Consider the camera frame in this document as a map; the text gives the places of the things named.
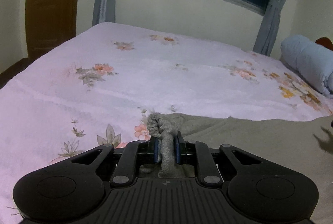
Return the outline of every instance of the ribbed black surface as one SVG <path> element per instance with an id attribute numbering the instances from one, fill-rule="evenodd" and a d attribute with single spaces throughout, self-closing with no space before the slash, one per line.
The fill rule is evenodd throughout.
<path id="1" fill-rule="evenodd" d="M 128 188 L 111 191 L 89 216 L 68 224 L 258 224 L 240 215 L 218 189 L 194 178 L 138 178 Z M 303 220 L 298 224 L 310 224 Z M 21 224 L 35 224 L 24 220 Z"/>

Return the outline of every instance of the triangular cutout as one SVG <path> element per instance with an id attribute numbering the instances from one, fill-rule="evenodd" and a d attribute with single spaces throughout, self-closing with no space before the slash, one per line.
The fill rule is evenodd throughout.
<path id="1" fill-rule="evenodd" d="M 251 156 L 248 156 L 244 153 L 241 153 L 237 150 L 233 150 L 232 152 L 242 165 L 248 166 L 248 165 L 260 164 L 261 163 L 261 161 L 255 159 L 255 158 L 252 158 Z"/>
<path id="2" fill-rule="evenodd" d="M 81 157 L 78 157 L 77 159 L 73 160 L 72 163 L 78 163 L 78 164 L 84 164 L 84 165 L 90 165 L 94 160 L 99 156 L 99 154 L 102 152 L 101 149 L 92 151 L 90 153 L 84 154 Z"/>

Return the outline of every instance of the logo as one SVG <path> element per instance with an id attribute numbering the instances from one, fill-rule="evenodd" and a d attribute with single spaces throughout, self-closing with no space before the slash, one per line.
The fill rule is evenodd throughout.
<path id="1" fill-rule="evenodd" d="M 162 184 L 164 184 L 166 186 L 166 185 L 169 185 L 171 183 L 170 183 L 170 181 L 164 181 Z"/>

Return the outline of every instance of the gray blanket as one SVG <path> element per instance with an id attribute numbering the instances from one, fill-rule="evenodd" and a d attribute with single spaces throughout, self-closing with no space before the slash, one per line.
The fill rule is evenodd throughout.
<path id="1" fill-rule="evenodd" d="M 308 176 L 319 190 L 319 202 L 312 215 L 316 224 L 333 223 L 333 116 L 308 122 L 284 120 L 250 121 L 216 119 L 181 113 L 153 113 L 147 128 L 160 139 L 159 165 L 141 166 L 142 176 L 190 177 L 191 166 L 175 164 L 172 139 L 177 131 L 184 140 L 197 140 L 210 148 L 232 144 Z"/>

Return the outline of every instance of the bed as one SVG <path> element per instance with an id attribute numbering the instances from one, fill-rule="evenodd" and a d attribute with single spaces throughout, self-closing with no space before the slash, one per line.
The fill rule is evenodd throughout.
<path id="1" fill-rule="evenodd" d="M 267 56 L 98 24 L 0 90 L 0 221 L 22 220 L 12 199 L 22 176 L 101 144 L 149 140 L 146 122 L 153 112 L 311 121 L 333 115 L 333 100 Z"/>

